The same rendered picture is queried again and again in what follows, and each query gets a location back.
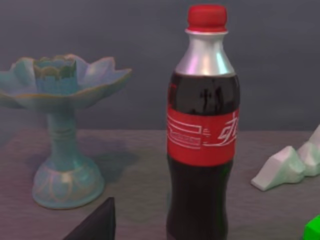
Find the green object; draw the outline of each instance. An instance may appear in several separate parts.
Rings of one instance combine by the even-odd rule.
[[[305,225],[303,240],[320,240],[320,215]]]

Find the silver bottle neck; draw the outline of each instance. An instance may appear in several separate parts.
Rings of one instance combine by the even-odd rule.
[[[189,47],[175,68],[176,73],[192,76],[235,75],[223,46],[228,32],[185,32],[189,35]]]

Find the bottle cap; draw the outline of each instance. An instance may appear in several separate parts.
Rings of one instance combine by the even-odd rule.
[[[226,32],[227,10],[222,5],[193,5],[188,12],[188,30],[203,33]]]

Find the cola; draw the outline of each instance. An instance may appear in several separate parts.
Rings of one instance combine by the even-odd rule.
[[[235,156],[240,85],[223,39],[227,11],[191,6],[189,47],[172,74],[167,100],[171,201],[167,240],[226,240],[226,190]]]

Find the table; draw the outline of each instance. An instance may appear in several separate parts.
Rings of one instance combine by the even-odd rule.
[[[261,192],[250,185],[266,159],[311,132],[240,132],[227,191],[228,240],[295,240],[320,213],[320,176]],[[170,186],[163,130],[79,130],[79,146],[107,181],[96,201],[48,210],[31,197],[33,175],[49,154],[44,129],[25,129],[0,147],[1,240],[62,240],[105,199],[115,197],[117,240],[165,240]]]

